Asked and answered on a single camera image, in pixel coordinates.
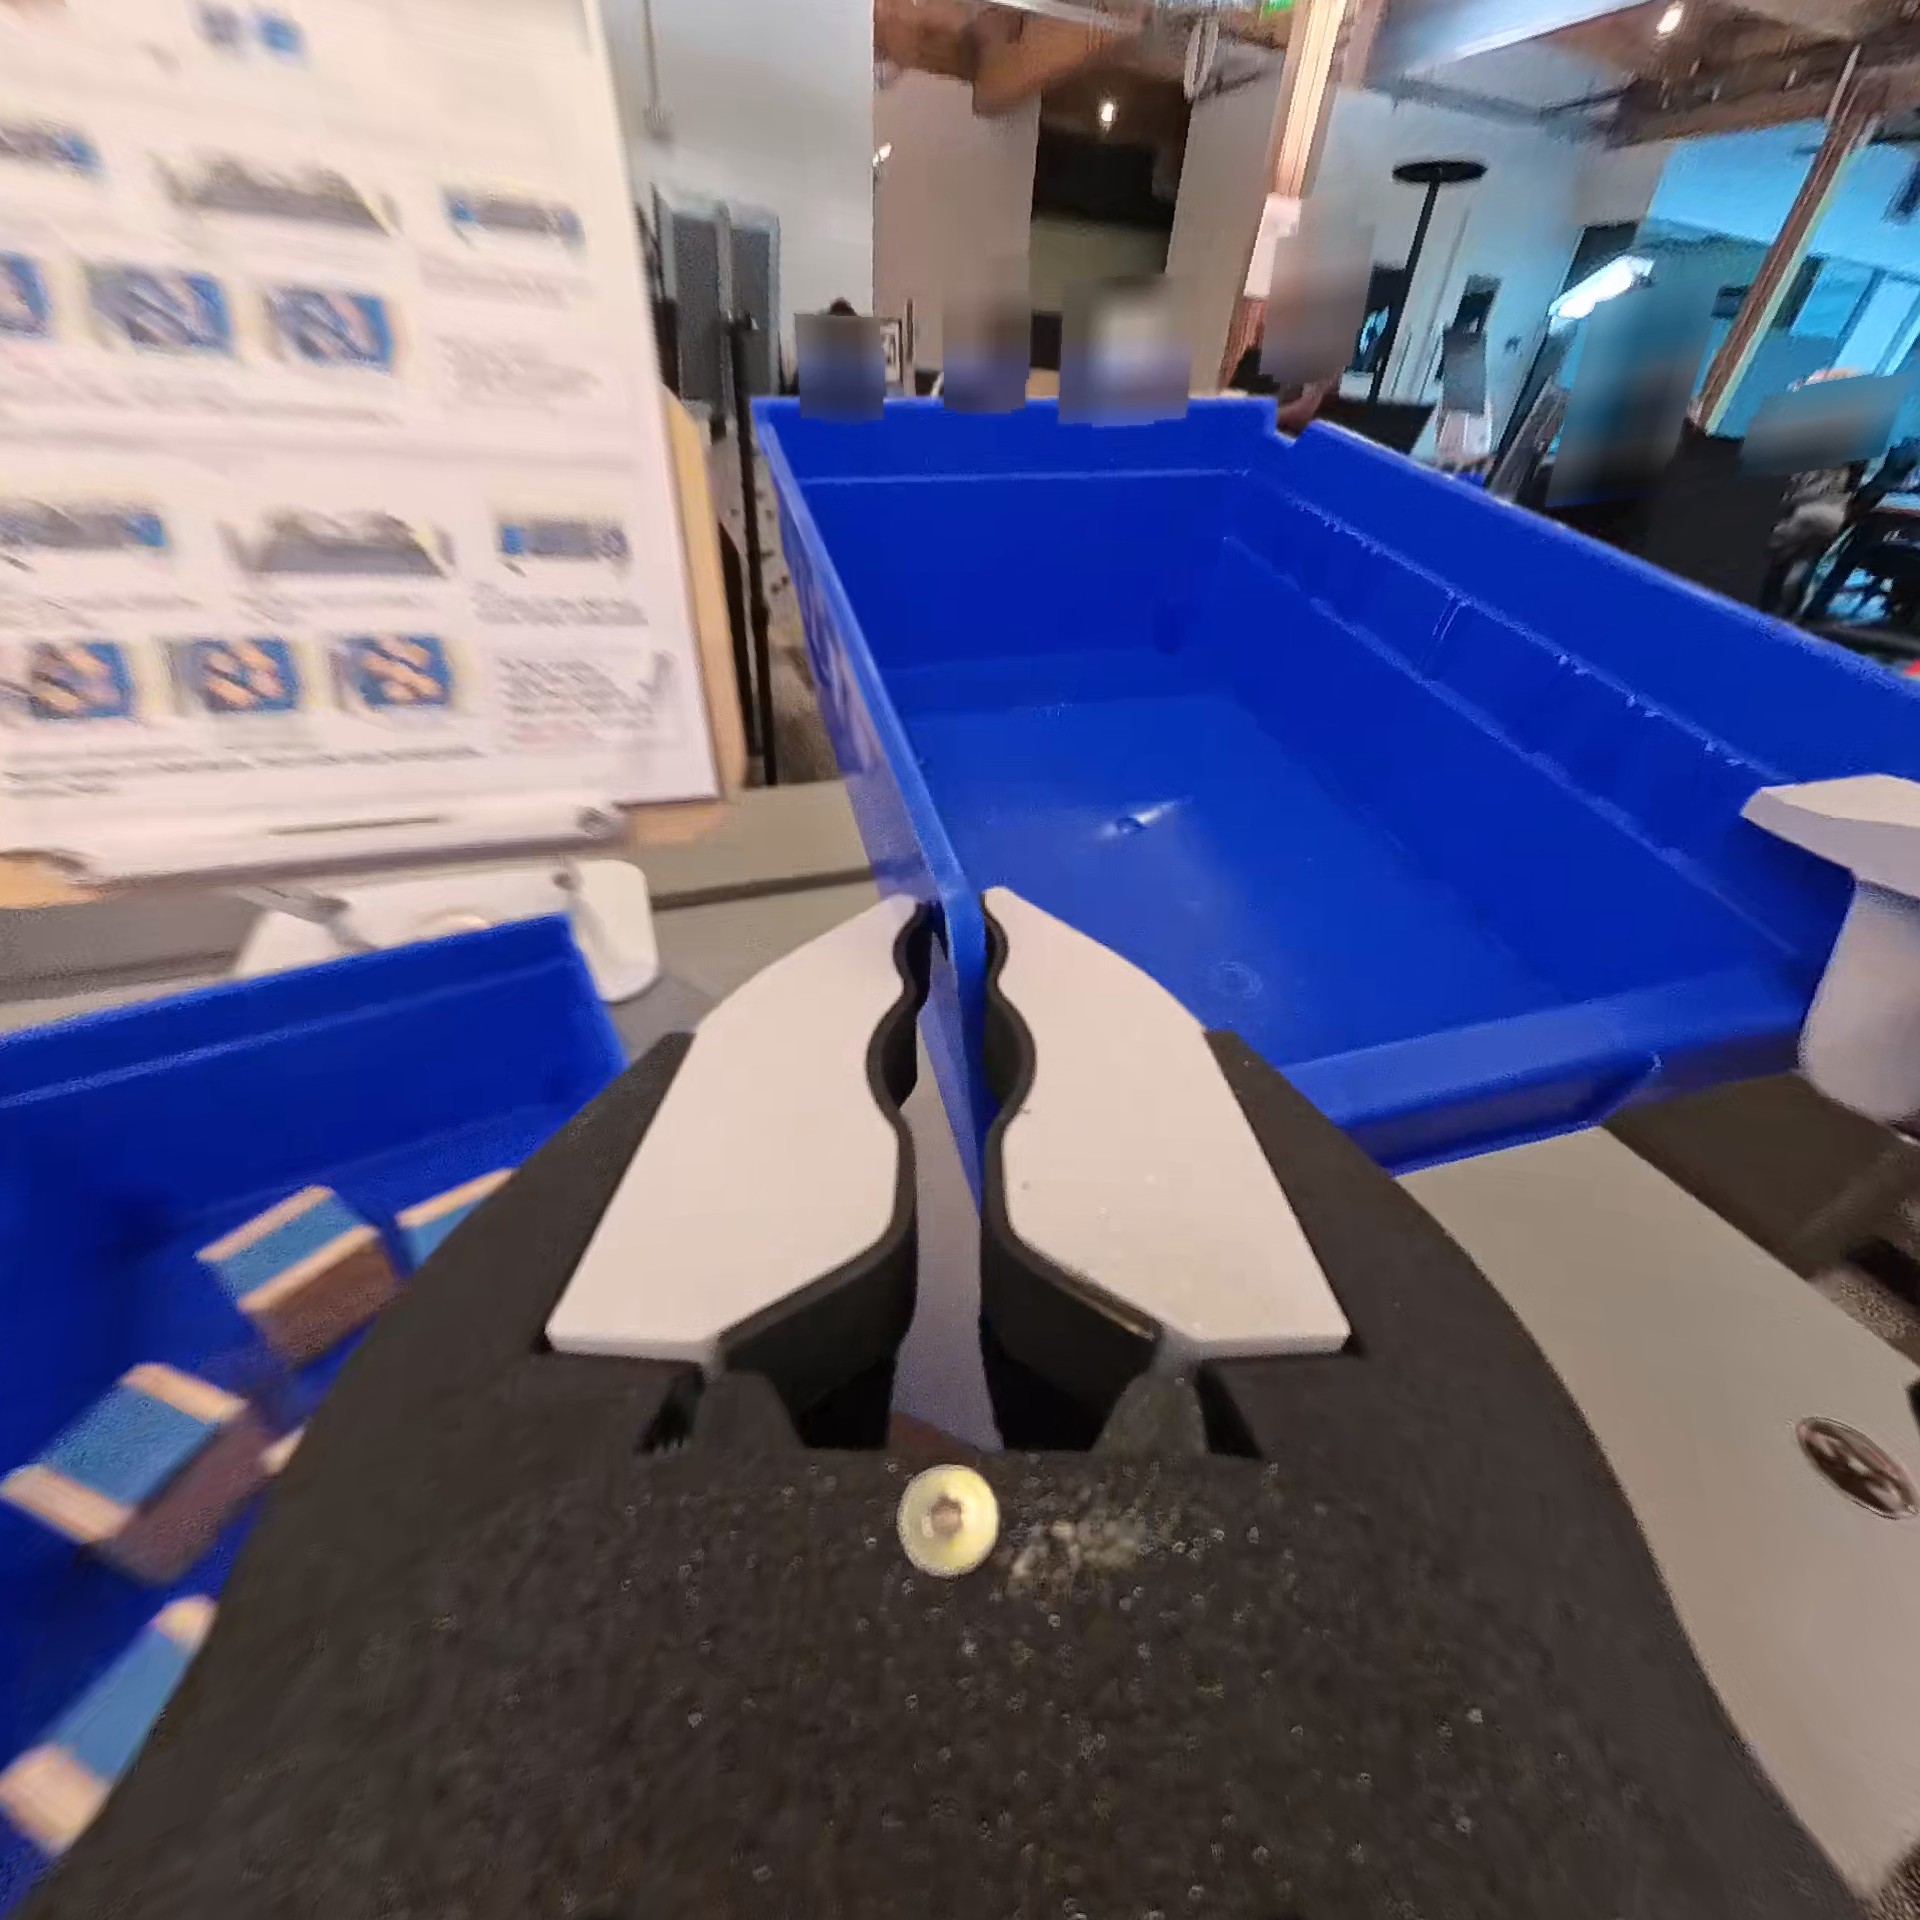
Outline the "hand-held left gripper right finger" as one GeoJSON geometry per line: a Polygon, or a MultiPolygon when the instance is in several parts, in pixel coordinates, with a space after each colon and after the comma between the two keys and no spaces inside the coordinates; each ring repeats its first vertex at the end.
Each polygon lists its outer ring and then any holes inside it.
{"type": "Polygon", "coordinates": [[[1008,888],[980,922],[977,1336],[1004,1444],[1087,1448],[1140,1379],[1347,1352],[1224,1038],[1008,888]]]}

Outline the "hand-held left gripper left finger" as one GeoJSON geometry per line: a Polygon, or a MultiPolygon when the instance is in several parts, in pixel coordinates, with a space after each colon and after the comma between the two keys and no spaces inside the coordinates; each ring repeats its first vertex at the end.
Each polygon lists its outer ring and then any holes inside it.
{"type": "Polygon", "coordinates": [[[560,1355],[756,1376],[815,1450],[879,1450],[918,1298],[923,908],[886,897],[693,1030],[557,1302],[560,1355]]]}

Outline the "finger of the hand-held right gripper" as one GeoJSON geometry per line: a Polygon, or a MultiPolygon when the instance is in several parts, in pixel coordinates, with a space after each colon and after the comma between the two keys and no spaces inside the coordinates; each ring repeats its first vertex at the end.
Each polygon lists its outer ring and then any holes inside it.
{"type": "Polygon", "coordinates": [[[1744,819],[1848,874],[1853,893],[1799,1036],[1799,1072],[1862,1117],[1918,1116],[1918,786],[1773,785],[1744,819]]]}

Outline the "blue plastic bin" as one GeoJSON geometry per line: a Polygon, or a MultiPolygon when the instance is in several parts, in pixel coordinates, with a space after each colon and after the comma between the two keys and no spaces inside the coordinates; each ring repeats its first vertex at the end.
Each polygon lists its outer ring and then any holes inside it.
{"type": "Polygon", "coordinates": [[[327,1186],[407,1281],[400,1211],[527,1161],[625,1062],[557,918],[4,1036],[4,1473],[139,1362],[299,1427],[360,1336],[279,1361],[200,1246],[327,1186]]]}
{"type": "Polygon", "coordinates": [[[1792,1061],[1851,883],[1742,809],[1915,780],[1913,683],[1261,401],[756,434],[973,1190],[995,888],[1389,1170],[1792,1061]]]}

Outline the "cluster of wooden cubes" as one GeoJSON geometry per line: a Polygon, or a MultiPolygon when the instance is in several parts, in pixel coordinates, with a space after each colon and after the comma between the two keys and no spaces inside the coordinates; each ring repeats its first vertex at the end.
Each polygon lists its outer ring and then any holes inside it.
{"type": "Polygon", "coordinates": [[[4,1444],[4,1902],[63,1856],[128,1777],[200,1654],[238,1533],[297,1452],[301,1371],[353,1341],[511,1168],[384,1229],[321,1184],[190,1258],[185,1302],[254,1341],[136,1357],[4,1444]]]}

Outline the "grey desk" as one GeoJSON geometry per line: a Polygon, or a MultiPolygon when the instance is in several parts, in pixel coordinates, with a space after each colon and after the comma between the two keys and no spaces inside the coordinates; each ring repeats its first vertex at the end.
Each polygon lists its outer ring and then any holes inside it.
{"type": "Polygon", "coordinates": [[[373,1324],[23,1916],[1915,1916],[1915,1517],[1793,1442],[1915,1482],[1915,1370],[1612,1134],[1397,1179],[1209,1028],[1350,1347],[917,1469],[543,1345],[693,1030],[373,1324]]]}

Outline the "silver desk grommet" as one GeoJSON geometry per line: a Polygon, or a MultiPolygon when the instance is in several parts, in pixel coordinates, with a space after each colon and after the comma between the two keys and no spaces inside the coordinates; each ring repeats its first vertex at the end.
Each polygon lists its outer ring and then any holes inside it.
{"type": "Polygon", "coordinates": [[[1918,1517],[1918,1490],[1905,1465],[1865,1432],[1815,1414],[1793,1424],[1793,1442],[1817,1477],[1885,1521],[1918,1517]]]}

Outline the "white instruction sheet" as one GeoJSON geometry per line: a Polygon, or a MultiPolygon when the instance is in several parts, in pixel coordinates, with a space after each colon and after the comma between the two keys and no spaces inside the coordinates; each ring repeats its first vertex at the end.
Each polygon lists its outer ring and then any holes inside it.
{"type": "Polygon", "coordinates": [[[603,5],[4,5],[4,859],[727,789],[603,5]]]}

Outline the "black metal frame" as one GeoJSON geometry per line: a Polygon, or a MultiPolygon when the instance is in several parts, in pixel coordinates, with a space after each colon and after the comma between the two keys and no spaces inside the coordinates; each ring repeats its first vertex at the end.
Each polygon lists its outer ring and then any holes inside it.
{"type": "Polygon", "coordinates": [[[756,755],[760,786],[779,786],[777,715],[772,690],[772,636],[771,608],[763,579],[760,500],[758,500],[758,448],[753,434],[749,340],[751,316],[736,308],[731,297],[725,314],[727,340],[727,394],[731,398],[736,490],[741,502],[741,579],[748,612],[748,670],[743,689],[749,694],[751,724],[749,747],[756,755]]]}

